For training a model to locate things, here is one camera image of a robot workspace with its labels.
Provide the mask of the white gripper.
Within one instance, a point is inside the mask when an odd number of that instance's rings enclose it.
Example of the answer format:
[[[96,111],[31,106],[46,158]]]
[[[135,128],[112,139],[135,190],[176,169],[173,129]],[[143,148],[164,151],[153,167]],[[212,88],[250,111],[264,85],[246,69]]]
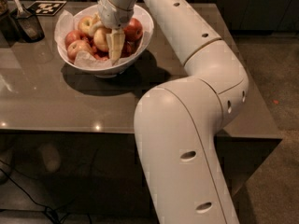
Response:
[[[122,28],[128,25],[134,15],[134,9],[116,7],[109,0],[98,0],[98,14],[95,13],[92,17],[89,36],[93,37],[96,30],[103,26],[113,29],[110,34],[107,34],[107,45],[109,59],[112,63],[116,63],[121,57],[125,42]]]

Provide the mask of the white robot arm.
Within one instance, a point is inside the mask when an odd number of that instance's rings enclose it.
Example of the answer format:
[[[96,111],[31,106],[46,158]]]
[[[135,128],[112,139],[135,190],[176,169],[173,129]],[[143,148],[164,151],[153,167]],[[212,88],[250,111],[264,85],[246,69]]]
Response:
[[[143,95],[135,142],[160,224],[239,224],[214,136],[244,105],[249,79],[217,32],[185,0],[143,0],[187,76]],[[108,28],[125,26],[136,0],[98,0]]]

